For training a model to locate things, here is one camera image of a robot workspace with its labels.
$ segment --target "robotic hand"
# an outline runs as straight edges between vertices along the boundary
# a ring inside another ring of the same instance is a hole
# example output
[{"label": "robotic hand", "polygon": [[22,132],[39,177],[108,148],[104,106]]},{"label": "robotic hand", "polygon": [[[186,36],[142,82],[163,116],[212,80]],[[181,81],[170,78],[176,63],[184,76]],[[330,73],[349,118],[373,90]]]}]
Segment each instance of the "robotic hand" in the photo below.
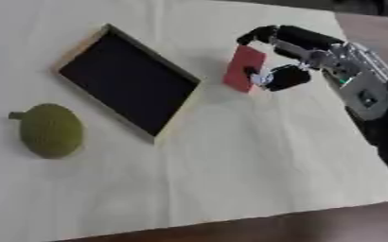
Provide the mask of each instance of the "robotic hand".
[{"label": "robotic hand", "polygon": [[348,43],[296,26],[264,26],[238,38],[238,43],[269,43],[276,54],[299,60],[298,65],[245,72],[257,86],[280,91],[310,81],[310,70],[321,71],[367,141],[388,164],[388,64],[359,43]]}]

